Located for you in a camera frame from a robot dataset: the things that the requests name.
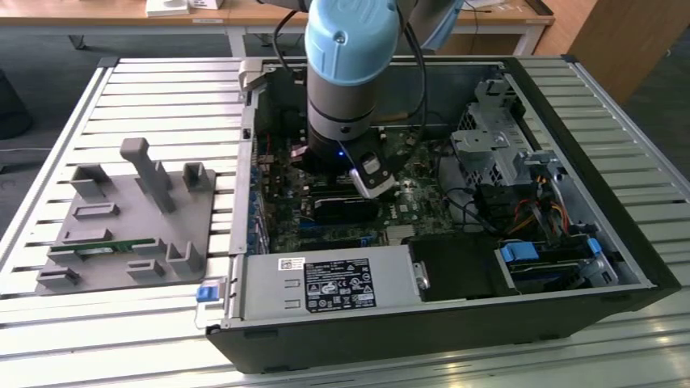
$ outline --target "white table leg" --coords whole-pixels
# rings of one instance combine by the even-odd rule
[[[229,42],[229,50],[233,57],[246,57],[246,50],[244,48],[244,27],[226,27],[226,41]]]
[[[527,28],[527,32],[519,37],[517,45],[515,46],[513,55],[531,55],[535,51],[536,43],[541,38],[543,29],[545,26],[535,25]]]

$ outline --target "motherboard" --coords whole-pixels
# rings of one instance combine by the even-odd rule
[[[410,146],[406,128],[378,129],[388,154]],[[270,253],[400,245],[455,230],[434,179],[434,156],[420,147],[378,198],[358,196],[348,174],[309,174],[290,165],[304,141],[261,138],[257,165]]]

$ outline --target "wooden desk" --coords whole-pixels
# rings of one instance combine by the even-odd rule
[[[489,7],[476,14],[479,34],[519,35],[513,53],[529,54],[543,29],[553,21],[511,0],[509,10]],[[145,35],[224,34],[232,55],[245,57],[244,35],[272,33],[286,11],[254,0],[225,0],[220,10],[190,10],[189,15],[146,18],[144,0],[0,0],[0,33],[14,35]],[[473,12],[463,12],[453,34],[473,34]],[[302,33],[305,15],[298,14],[284,33]]]
[[[224,24],[232,0],[220,10],[146,18],[145,0],[0,0],[0,26],[193,26],[200,19]]]
[[[544,27],[552,24],[552,16],[535,13],[524,0],[508,0],[507,6],[481,8],[491,13],[477,13],[473,24],[473,12],[460,12],[452,34],[505,34],[517,35],[519,41],[513,55],[529,55],[535,49]],[[232,8],[226,18],[228,38],[232,52],[240,52],[240,39],[246,34],[272,34],[276,24],[285,16],[286,11],[276,6],[258,4],[254,0],[232,0]],[[304,32],[305,14],[297,14],[282,28],[284,33],[300,34]]]

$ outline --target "aluminum profile table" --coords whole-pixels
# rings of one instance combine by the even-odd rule
[[[125,137],[148,138],[150,158],[168,171],[193,160],[220,173],[206,277],[225,275],[242,111],[238,59],[122,59],[96,70],[0,242],[0,386],[580,388],[687,382],[687,181],[577,64],[519,59],[683,284],[680,292],[567,339],[274,375],[238,373],[205,340],[194,323],[196,285],[34,296],[37,270],[74,194],[65,180],[77,163],[132,173],[117,154]],[[220,317],[221,310],[208,310],[201,318],[212,323]]]

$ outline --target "yellow wire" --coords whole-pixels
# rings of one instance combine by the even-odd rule
[[[521,228],[524,228],[524,227],[525,227],[525,226],[527,226],[527,225],[528,225],[533,220],[535,220],[535,216],[533,216],[533,214],[532,214],[529,217],[527,217],[527,219],[525,219],[524,221],[521,221],[521,222],[519,223],[519,225],[517,225],[517,226],[515,226],[515,227],[513,227],[513,228],[507,232],[507,234],[512,234],[512,233],[515,233],[517,230],[520,230]]]

